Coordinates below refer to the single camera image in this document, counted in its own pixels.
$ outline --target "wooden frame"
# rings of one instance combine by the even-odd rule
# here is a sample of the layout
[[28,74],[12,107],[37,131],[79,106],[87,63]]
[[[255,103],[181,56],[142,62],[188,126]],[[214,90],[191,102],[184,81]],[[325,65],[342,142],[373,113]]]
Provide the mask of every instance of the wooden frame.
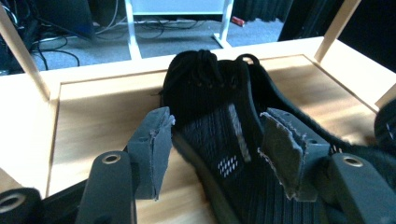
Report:
[[[396,83],[396,76],[336,40],[358,3],[358,0],[346,0],[324,37],[219,49],[213,52],[219,59],[234,59],[242,53],[251,53],[264,64],[276,64],[277,59],[287,62],[273,66],[273,73],[279,69],[292,73],[302,66],[307,66],[306,72],[312,72],[310,69],[315,68],[315,71],[329,76],[372,111],[377,111],[378,106],[375,103]],[[81,141],[82,145],[78,147],[99,147],[97,153],[102,150],[121,149],[139,120],[151,108],[159,105],[157,93],[174,56],[39,73],[2,10],[0,16],[1,35],[27,74],[0,77],[0,104],[3,106],[0,134],[6,136],[0,142],[0,166],[23,186],[35,187],[43,196],[48,196],[70,184],[60,183],[56,186],[60,180],[51,173],[66,175],[67,172],[78,172],[73,171],[73,168],[64,169],[62,164],[55,167],[53,164],[57,160],[57,151],[73,149],[76,147],[73,144]],[[304,62],[311,65],[294,63],[300,62],[302,56],[306,59]],[[81,110],[93,111],[100,118],[82,117],[79,113]],[[364,109],[364,114],[368,113],[371,113],[370,110]],[[110,137],[108,141],[101,142],[105,142],[104,146],[100,146],[95,141],[106,137],[106,133],[100,131],[103,128],[102,122],[125,122],[121,126],[128,126],[129,131],[112,130],[119,133],[117,139],[111,140]],[[85,131],[87,126],[90,126],[89,130],[96,131]],[[72,135],[77,131],[84,135]],[[73,163],[67,167],[78,167],[78,164]]]

